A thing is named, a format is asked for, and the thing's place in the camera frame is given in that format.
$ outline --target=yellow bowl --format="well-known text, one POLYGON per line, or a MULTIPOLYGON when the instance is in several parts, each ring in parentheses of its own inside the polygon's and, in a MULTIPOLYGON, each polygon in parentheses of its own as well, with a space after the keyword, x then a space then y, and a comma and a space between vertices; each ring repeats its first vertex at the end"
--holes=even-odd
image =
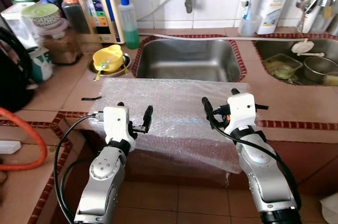
POLYGON ((93 55, 94 67, 98 71, 115 72, 124 63, 123 52, 118 44, 98 50, 93 55))

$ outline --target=orange hose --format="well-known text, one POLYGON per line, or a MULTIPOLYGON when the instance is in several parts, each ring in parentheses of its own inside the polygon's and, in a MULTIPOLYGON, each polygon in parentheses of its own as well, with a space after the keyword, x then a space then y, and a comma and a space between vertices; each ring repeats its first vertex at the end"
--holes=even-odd
POLYGON ((16 116, 15 114, 11 113, 10 111, 0 107, 0 116, 4 116, 13 123, 17 124, 21 127, 25 132, 27 132, 36 142, 40 148, 41 155, 39 159, 35 162, 29 164, 16 164, 16 165, 0 165, 0 170, 30 170, 35 167, 40 166, 47 158, 47 147, 45 142, 43 141, 42 137, 39 133, 32 126, 30 126, 27 122, 16 116))

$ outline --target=soap dispenser bottle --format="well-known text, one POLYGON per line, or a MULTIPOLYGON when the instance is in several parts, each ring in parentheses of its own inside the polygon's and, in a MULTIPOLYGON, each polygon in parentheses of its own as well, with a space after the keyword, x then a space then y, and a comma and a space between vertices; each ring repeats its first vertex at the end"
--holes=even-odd
POLYGON ((129 3, 129 0, 121 0, 118 9, 120 11, 126 45, 129 49, 137 49, 139 47, 139 36, 134 5, 129 3))
POLYGON ((261 22, 257 34, 272 34, 275 31, 286 0, 262 0, 258 14, 261 22))

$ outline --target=green liquid bottle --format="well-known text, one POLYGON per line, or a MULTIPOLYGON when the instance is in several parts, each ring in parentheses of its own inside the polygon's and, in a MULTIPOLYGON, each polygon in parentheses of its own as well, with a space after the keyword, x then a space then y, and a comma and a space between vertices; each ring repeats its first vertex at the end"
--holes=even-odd
POLYGON ((120 11, 126 45, 129 49, 137 49, 140 42, 134 5, 129 3, 129 0, 121 0, 118 9, 120 11))

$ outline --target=stainless steel sink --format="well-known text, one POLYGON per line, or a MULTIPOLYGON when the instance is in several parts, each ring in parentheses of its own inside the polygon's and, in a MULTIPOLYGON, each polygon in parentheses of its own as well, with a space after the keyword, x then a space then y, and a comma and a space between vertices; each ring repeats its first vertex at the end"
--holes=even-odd
POLYGON ((227 41, 160 39, 144 45, 136 76, 233 82, 241 72, 227 41))
MULTIPOLYGON (((309 51, 311 53, 325 53, 325 58, 338 63, 338 41, 333 39, 310 39, 314 42, 314 47, 309 51)), ((303 63, 307 56, 297 56, 291 51, 292 46, 297 42, 274 42, 274 41, 256 41, 255 46, 263 60, 276 54, 283 53, 293 59, 303 63)), ((295 72, 295 79, 292 82, 295 85, 318 85, 317 82, 308 80, 304 76, 304 66, 295 72)))

